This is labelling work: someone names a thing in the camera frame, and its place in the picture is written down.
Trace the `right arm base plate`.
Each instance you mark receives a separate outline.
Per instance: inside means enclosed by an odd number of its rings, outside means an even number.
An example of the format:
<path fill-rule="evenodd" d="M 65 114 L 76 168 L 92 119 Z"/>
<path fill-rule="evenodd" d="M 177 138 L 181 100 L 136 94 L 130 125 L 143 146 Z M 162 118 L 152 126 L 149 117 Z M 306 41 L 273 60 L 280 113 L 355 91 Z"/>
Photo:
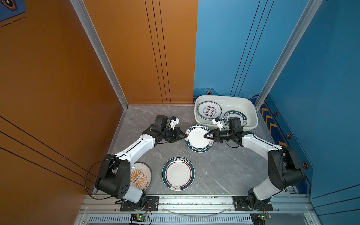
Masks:
<path fill-rule="evenodd" d="M 253 196 L 234 196 L 232 199 L 234 208 L 237 212 L 273 211 L 273 206 L 270 199 L 260 201 Z"/>

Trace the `right circuit board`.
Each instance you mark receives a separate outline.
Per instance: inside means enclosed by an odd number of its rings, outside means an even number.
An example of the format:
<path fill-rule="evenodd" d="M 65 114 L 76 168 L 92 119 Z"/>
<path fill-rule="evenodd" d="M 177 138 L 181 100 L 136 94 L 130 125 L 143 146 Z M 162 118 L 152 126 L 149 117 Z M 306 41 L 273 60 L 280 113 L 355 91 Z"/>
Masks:
<path fill-rule="evenodd" d="M 259 214 L 259 215 L 257 216 L 257 218 L 258 218 L 259 220 L 261 220 L 263 224 L 265 224 L 266 220 L 272 218 L 272 215 L 271 215 L 270 213 L 268 213 L 268 212 L 265 211 L 265 212 L 263 212 L 262 214 Z"/>

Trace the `large green red plate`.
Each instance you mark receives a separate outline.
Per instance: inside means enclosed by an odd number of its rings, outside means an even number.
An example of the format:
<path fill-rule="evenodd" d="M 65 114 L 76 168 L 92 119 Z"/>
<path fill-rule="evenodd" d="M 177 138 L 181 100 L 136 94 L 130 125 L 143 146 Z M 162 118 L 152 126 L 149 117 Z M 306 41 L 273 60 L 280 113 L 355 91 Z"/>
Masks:
<path fill-rule="evenodd" d="M 195 168 L 192 162 L 184 157 L 173 157 L 162 169 L 162 180 L 165 186 L 173 191 L 188 189 L 195 180 Z"/>

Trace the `left circuit board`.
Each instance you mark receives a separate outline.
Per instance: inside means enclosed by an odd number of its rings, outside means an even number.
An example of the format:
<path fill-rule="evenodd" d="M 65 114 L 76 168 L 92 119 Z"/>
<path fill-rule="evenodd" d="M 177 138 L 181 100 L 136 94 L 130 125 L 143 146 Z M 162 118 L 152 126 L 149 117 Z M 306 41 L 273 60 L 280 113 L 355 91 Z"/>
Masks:
<path fill-rule="evenodd" d="M 145 214 L 131 214 L 129 222 L 131 225 L 144 225 L 150 222 L 150 218 Z"/>

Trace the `aluminium front rail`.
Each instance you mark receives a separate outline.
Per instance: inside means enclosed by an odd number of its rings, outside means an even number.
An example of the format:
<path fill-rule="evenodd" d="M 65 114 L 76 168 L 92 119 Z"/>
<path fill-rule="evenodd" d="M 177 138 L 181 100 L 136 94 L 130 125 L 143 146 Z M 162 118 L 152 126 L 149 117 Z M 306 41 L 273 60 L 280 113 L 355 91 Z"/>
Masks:
<path fill-rule="evenodd" d="M 261 225 L 257 218 L 266 211 L 236 211 L 234 195 L 158 195 L 158 211 L 149 209 L 140 214 L 148 215 L 145 225 Z M 131 214 L 122 212 L 115 198 L 104 200 L 86 197 L 78 213 L 77 225 L 129 225 Z M 273 211 L 265 225 L 319 225 L 321 221 L 305 195 L 280 194 L 270 199 Z"/>

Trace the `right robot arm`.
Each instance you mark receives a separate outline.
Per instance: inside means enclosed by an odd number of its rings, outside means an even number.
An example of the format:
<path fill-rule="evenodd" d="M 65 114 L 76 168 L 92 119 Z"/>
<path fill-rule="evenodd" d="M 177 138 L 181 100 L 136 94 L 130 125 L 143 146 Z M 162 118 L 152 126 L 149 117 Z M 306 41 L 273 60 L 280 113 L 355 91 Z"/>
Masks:
<path fill-rule="evenodd" d="M 243 131 L 241 128 L 224 131 L 217 128 L 206 133 L 203 137 L 216 143 L 233 141 L 267 160 L 268 178 L 248 191 L 247 206 L 253 211 L 262 209 L 270 198 L 290 186 L 304 182 L 306 179 L 296 150 L 293 148 L 275 145 L 258 138 L 249 131 Z"/>

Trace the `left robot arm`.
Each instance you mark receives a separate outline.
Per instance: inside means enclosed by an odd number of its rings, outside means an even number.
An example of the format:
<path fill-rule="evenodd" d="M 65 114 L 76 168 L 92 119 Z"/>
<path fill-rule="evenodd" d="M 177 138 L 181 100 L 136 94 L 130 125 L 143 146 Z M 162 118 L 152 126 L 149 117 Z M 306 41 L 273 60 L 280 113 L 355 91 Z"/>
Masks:
<path fill-rule="evenodd" d="M 162 128 L 150 126 L 125 150 L 107 154 L 102 162 L 95 182 L 95 188 L 118 200 L 126 200 L 141 209 L 146 203 L 145 191 L 132 185 L 130 172 L 133 165 L 161 141 L 174 143 L 187 138 L 179 127 Z"/>

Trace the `circuit board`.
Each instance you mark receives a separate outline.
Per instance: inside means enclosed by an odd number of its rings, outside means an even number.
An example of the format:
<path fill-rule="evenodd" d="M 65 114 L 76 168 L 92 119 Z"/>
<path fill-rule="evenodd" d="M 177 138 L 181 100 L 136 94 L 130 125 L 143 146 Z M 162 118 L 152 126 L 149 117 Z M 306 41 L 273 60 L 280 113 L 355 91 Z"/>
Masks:
<path fill-rule="evenodd" d="M 262 214 L 259 214 L 259 215 L 257 216 L 257 218 L 258 218 L 259 220 L 261 220 L 263 224 L 265 224 L 266 220 L 272 218 L 272 215 L 271 215 L 270 213 L 268 213 L 268 212 L 265 211 L 265 212 L 263 212 Z"/>
<path fill-rule="evenodd" d="M 145 214 L 131 214 L 129 222 L 131 225 L 144 225 L 150 222 L 150 218 Z"/>

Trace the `green lettered plate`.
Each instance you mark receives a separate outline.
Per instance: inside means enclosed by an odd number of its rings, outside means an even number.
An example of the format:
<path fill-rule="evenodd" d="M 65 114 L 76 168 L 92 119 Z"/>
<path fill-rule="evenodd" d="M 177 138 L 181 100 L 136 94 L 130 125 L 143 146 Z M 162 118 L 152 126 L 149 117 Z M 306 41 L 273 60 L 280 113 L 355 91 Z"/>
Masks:
<path fill-rule="evenodd" d="M 241 120 L 241 126 L 244 127 L 248 123 L 248 119 L 245 114 L 239 111 L 230 110 L 224 114 L 224 121 L 226 125 L 229 125 L 229 118 L 237 117 Z"/>
<path fill-rule="evenodd" d="M 189 127 L 186 131 L 187 137 L 185 138 L 186 146 L 194 152 L 204 153 L 209 151 L 214 141 L 208 138 L 205 138 L 204 135 L 207 135 L 211 130 L 204 125 L 193 125 Z"/>

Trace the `coin pattern plate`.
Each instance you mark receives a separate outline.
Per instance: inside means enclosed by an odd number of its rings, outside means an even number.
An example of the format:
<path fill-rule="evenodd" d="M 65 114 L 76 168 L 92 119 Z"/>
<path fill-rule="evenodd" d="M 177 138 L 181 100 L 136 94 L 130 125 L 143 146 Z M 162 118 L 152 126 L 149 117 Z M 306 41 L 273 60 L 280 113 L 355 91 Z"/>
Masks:
<path fill-rule="evenodd" d="M 211 121 L 221 116 L 222 108 L 216 102 L 205 101 L 199 104 L 197 113 L 202 119 Z"/>

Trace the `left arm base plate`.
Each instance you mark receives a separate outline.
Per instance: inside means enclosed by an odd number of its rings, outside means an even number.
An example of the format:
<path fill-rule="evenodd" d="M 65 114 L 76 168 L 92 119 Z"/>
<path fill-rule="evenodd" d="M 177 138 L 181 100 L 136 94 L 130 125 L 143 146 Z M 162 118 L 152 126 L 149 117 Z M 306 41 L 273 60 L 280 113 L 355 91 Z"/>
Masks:
<path fill-rule="evenodd" d="M 130 201 L 124 201 L 121 204 L 121 212 L 145 212 L 148 209 L 151 212 L 157 212 L 159 205 L 159 196 L 146 196 L 145 205 L 140 207 L 138 203 L 133 203 Z"/>

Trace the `orange sunburst plate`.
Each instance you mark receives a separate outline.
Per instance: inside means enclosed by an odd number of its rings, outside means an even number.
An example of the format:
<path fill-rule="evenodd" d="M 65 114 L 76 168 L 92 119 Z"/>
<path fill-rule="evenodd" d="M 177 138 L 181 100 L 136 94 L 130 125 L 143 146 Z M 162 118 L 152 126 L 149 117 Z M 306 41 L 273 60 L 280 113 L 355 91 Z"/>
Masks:
<path fill-rule="evenodd" d="M 150 167 L 143 163 L 137 162 L 130 171 L 130 184 L 146 191 L 152 182 L 152 171 Z"/>

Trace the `white plastic bin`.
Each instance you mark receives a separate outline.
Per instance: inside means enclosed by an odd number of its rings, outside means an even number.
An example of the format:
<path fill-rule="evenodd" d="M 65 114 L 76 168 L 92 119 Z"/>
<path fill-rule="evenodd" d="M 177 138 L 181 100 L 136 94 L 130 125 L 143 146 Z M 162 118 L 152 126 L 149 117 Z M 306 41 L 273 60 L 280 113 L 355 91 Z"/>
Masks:
<path fill-rule="evenodd" d="M 243 127 L 245 131 L 250 131 L 258 126 L 257 112 L 250 100 L 241 97 L 211 96 L 211 95 L 199 96 L 195 101 L 195 119 L 199 124 L 205 125 L 211 129 L 217 128 L 217 126 L 212 123 L 212 120 L 211 121 L 204 120 L 197 113 L 197 107 L 199 106 L 200 103 L 205 101 L 216 102 L 221 106 L 222 114 L 220 117 L 218 117 L 220 119 L 223 119 L 224 114 L 230 110 L 239 111 L 245 114 L 248 119 L 247 125 Z"/>

